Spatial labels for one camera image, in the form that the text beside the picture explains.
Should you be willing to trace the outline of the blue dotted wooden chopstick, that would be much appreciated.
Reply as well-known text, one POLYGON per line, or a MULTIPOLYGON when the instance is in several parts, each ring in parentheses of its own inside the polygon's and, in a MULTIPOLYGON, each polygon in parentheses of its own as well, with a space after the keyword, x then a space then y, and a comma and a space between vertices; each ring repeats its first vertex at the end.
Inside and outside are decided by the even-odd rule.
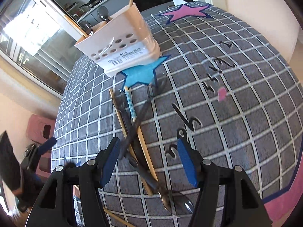
MULTIPOLYGON (((139 118, 136 115, 135 108, 134 108, 134 105, 133 105, 133 101, 131 99, 131 94, 130 94, 130 91, 129 91, 127 86, 124 87, 124 91, 125 91, 125 94, 126 94, 126 98, 127 98, 127 102, 128 102, 128 106, 129 106, 129 109, 130 109, 130 114, 131 114, 131 117, 133 119, 133 122, 138 121, 139 118)), ((138 129, 137 129, 137 135, 138 135, 139 142, 140 142, 143 154, 145 156, 147 165, 148 165, 149 170, 151 172, 151 175, 154 177, 154 179, 156 179, 156 181, 158 181, 158 177, 156 175, 154 166, 153 166, 151 158, 149 156, 149 152, 148 152, 148 149, 147 149, 147 146, 146 146, 146 143, 145 143, 145 139, 143 137, 143 134, 142 134, 142 131, 141 131, 140 127, 138 127, 138 129)))

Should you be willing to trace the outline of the plain wooden chopstick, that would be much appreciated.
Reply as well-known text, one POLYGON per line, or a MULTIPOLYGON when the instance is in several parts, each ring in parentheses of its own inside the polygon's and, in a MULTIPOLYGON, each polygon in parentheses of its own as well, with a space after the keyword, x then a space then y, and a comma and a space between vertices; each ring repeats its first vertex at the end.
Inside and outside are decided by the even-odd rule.
POLYGON ((154 179, 148 171, 148 165, 136 133, 136 125, 131 123, 130 115, 126 110, 126 95, 123 91, 114 93, 113 88, 109 89, 109 93, 125 137, 122 141, 119 159, 121 160, 123 157, 127 159, 141 176, 147 194, 152 196, 151 187, 154 179))

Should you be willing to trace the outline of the pink plastic stool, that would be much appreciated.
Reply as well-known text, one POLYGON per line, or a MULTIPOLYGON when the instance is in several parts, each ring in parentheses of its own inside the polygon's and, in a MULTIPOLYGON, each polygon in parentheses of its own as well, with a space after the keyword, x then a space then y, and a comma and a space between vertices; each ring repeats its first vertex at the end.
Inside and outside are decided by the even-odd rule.
MULTIPOLYGON (((25 152, 27 155, 33 145, 37 147, 44 144, 48 139, 54 135, 55 121, 46 117, 32 114, 29 118, 26 135, 32 141, 25 152)), ((48 177, 51 167, 51 149, 49 149, 40 158, 36 173, 39 176, 48 177)))

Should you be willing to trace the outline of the white plastic utensil holder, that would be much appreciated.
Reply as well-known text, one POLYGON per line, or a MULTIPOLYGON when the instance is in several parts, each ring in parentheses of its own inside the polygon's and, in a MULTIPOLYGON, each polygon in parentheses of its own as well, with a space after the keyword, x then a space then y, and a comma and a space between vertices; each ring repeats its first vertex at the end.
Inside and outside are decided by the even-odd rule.
POLYGON ((155 62, 160 47, 136 4, 126 5, 109 17, 109 22, 93 26, 93 34, 82 36, 75 47, 113 77, 117 73, 155 62))

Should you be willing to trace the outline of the black wok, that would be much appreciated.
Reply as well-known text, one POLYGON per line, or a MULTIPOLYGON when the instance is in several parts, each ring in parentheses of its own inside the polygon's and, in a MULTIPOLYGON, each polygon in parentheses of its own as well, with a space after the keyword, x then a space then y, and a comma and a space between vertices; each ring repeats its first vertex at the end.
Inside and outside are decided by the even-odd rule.
POLYGON ((81 5, 80 8, 82 7, 88 7, 88 8, 92 8, 95 5, 99 4, 102 0, 89 0, 89 2, 87 2, 84 5, 81 5))

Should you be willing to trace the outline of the sliding glass door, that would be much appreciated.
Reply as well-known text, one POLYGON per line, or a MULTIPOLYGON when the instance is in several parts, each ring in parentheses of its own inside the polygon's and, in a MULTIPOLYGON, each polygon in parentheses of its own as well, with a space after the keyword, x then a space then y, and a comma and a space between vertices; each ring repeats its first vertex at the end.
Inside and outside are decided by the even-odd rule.
POLYGON ((8 0, 1 7, 1 56, 56 97, 82 55, 76 37, 52 0, 8 0))

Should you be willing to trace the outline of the long wooden chopstick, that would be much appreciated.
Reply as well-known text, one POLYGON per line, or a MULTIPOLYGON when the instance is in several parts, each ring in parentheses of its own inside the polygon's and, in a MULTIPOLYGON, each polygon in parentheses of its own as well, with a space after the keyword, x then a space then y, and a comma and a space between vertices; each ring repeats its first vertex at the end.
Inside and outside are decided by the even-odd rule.
POLYGON ((111 211, 109 211, 106 208, 103 208, 104 212, 107 213, 110 217, 114 218, 115 220, 117 220, 118 222, 126 225, 127 227, 136 227, 135 225, 123 220, 122 218, 116 216, 115 214, 113 214, 111 211))

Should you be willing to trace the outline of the checkered star tablecloth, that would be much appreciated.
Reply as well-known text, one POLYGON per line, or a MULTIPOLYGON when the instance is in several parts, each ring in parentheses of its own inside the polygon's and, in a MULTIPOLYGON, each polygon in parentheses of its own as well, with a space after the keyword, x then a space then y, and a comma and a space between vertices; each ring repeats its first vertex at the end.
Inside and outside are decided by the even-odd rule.
MULTIPOLYGON (((145 16, 161 52, 169 56, 155 72, 167 77, 163 92, 141 125, 159 182, 195 203, 176 151, 184 128, 191 146, 218 166, 239 165, 250 177, 272 224, 283 224, 302 197, 302 87, 286 60, 257 30, 202 2, 211 16, 181 15, 167 8, 145 16)), ((87 56, 78 58, 56 119, 51 170, 64 159, 95 158, 113 137, 123 138, 109 89, 125 76, 108 77, 87 56)), ((101 189, 104 206, 135 226, 188 226, 190 215, 168 212, 158 194, 149 197, 129 163, 118 161, 101 189)))

